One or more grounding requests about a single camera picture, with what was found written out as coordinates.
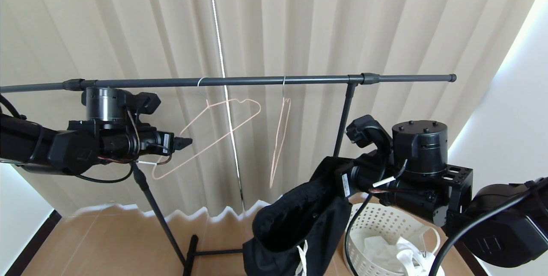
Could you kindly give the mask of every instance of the black garment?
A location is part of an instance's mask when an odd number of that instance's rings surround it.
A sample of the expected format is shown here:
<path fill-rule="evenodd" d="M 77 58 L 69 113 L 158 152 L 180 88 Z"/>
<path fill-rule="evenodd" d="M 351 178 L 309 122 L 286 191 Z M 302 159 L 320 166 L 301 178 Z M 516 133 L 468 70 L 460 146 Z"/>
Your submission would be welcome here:
<path fill-rule="evenodd" d="M 334 171 L 348 159 L 326 157 L 309 182 L 260 210 L 253 239 L 243 244 L 249 276 L 294 276 L 300 262 L 297 246 L 307 240 L 307 276 L 321 276 L 348 223 L 352 205 L 337 196 Z"/>

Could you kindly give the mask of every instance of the curtain fold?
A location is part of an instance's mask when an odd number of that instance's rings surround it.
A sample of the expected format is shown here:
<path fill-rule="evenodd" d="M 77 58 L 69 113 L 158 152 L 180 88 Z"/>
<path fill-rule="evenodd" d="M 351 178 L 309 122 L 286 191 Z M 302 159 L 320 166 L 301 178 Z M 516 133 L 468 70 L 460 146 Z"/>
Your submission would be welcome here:
<path fill-rule="evenodd" d="M 405 120 L 436 119 L 450 141 L 485 93 L 534 0 L 215 0 L 227 76 L 456 73 L 456 83 L 359 86 L 349 122 L 364 114 L 390 131 Z M 229 87 L 266 114 L 235 132 L 245 207 L 273 202 L 309 179 L 333 153 L 345 85 L 286 86 L 292 99 L 274 186 L 272 153 L 279 86 Z M 233 123 L 249 115 L 231 107 Z M 341 156 L 363 151 L 345 138 Z"/>
<path fill-rule="evenodd" d="M 221 77 L 217 33 L 211 0 L 1 0 L 2 85 L 47 83 L 71 78 L 137 79 Z M 211 102 L 225 99 L 222 87 L 129 89 L 158 93 L 162 104 L 152 116 L 142 115 L 162 131 L 178 134 Z M 68 120 L 85 120 L 80 94 L 67 91 L 6 95 L 29 120 L 56 130 Z M 226 107 L 218 106 L 197 120 L 184 137 L 192 146 L 178 151 L 157 175 L 192 157 L 229 132 Z M 142 157 L 156 161 L 152 155 Z M 159 206 L 167 215 L 190 215 L 207 206 L 217 215 L 225 206 L 241 212 L 241 196 L 232 144 L 223 140 L 162 180 L 152 167 L 140 165 Z M 112 180 L 128 165 L 95 166 L 85 174 Z M 149 210 L 145 197 L 129 179 L 94 184 L 74 177 L 27 173 L 22 176 L 62 215 L 77 208 L 137 203 Z"/>

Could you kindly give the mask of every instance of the white drawstring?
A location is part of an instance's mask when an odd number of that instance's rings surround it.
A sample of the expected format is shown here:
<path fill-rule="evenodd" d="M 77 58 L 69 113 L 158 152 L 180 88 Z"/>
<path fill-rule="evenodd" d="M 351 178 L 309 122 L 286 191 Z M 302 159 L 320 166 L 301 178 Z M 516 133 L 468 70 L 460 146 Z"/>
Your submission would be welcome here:
<path fill-rule="evenodd" d="M 305 246 L 303 248 L 297 245 L 297 249 L 299 250 L 299 257 L 301 257 L 301 262 L 299 263 L 299 266 L 297 266 L 297 269 L 295 270 L 295 276 L 298 276 L 301 271 L 303 272 L 301 276 L 307 276 L 308 241 L 305 240 Z"/>

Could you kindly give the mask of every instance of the white wall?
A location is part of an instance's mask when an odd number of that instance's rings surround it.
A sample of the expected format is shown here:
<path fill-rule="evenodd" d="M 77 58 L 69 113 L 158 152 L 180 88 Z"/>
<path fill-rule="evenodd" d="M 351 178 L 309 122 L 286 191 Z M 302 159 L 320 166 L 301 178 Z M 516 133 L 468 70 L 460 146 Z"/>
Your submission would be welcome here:
<path fill-rule="evenodd" d="M 488 184 L 548 176 L 548 0 L 535 1 L 449 158 L 474 169 L 474 194 Z M 548 253 L 514 269 L 486 266 L 493 276 L 542 275 Z"/>
<path fill-rule="evenodd" d="M 8 271 L 52 211 L 11 165 L 0 163 L 0 275 Z"/>

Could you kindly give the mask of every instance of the white label sticker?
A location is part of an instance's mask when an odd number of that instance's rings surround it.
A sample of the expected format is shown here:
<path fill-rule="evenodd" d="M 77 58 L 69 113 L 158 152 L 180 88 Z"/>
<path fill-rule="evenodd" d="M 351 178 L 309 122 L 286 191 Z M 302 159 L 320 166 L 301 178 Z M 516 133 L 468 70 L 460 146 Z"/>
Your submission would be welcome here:
<path fill-rule="evenodd" d="M 164 134 L 163 146 L 166 147 L 166 148 L 170 147 L 170 134 Z"/>
<path fill-rule="evenodd" d="M 344 196 L 348 197 L 350 196 L 350 187 L 348 186 L 348 176 L 346 176 L 346 173 L 341 176 L 342 178 L 342 186 L 344 187 Z"/>

